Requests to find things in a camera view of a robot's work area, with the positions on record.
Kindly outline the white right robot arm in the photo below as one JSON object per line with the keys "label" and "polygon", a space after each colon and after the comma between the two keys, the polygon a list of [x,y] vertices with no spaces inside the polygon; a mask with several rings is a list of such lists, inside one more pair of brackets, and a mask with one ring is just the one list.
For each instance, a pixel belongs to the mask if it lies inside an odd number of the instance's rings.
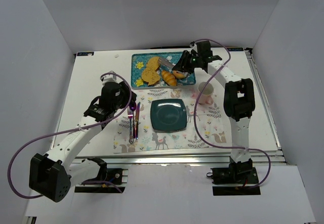
{"label": "white right robot arm", "polygon": [[201,68],[216,79],[224,88],[224,112],[230,120],[232,146],[230,147],[229,175],[242,177],[252,171],[253,164],[249,153],[249,125],[255,110],[254,86],[251,79],[243,79],[232,72],[227,63],[231,60],[230,51],[226,48],[228,59],[223,60],[214,55],[208,39],[199,39],[190,43],[191,51],[184,50],[174,70],[192,74]]}

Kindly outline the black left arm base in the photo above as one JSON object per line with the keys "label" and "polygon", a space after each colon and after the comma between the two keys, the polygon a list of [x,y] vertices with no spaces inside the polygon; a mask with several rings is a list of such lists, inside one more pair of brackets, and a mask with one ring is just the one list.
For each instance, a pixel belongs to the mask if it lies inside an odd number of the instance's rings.
{"label": "black left arm base", "polygon": [[82,184],[75,187],[76,193],[121,194],[124,192],[128,176],[126,169],[108,168],[107,163],[97,157],[82,160],[82,163],[84,162],[94,163],[98,170],[94,171],[95,177],[84,179]]}

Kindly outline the silver metal tongs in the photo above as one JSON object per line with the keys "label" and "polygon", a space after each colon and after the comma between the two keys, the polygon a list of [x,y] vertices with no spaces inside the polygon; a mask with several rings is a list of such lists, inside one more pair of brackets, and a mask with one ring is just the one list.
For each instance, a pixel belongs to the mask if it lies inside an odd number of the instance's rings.
{"label": "silver metal tongs", "polygon": [[[166,58],[160,57],[159,63],[160,63],[160,65],[164,65],[164,66],[168,67],[169,69],[172,69],[172,72],[175,71],[175,70],[173,70],[175,65],[172,64],[171,62],[169,62]],[[181,72],[181,73],[183,73],[186,76],[186,78],[189,76],[189,73],[187,73],[187,72]]]}

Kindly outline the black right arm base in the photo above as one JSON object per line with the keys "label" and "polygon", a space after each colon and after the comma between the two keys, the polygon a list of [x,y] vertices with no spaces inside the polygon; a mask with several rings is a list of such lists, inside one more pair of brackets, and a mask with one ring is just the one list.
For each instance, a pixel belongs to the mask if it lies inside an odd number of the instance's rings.
{"label": "black right arm base", "polygon": [[211,168],[206,177],[212,181],[214,196],[256,196],[261,195],[256,168],[235,174],[230,167]]}

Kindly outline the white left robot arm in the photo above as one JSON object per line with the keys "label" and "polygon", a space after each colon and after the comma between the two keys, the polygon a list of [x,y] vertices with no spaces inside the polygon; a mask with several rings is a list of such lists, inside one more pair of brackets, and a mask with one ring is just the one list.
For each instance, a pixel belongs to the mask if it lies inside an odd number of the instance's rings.
{"label": "white left robot arm", "polygon": [[29,187],[54,202],[61,201],[76,185],[107,183],[104,160],[88,157],[80,164],[72,163],[109,122],[136,100],[136,94],[125,79],[113,71],[101,75],[100,79],[103,83],[101,94],[91,101],[76,128],[64,131],[65,138],[57,146],[31,159]]}

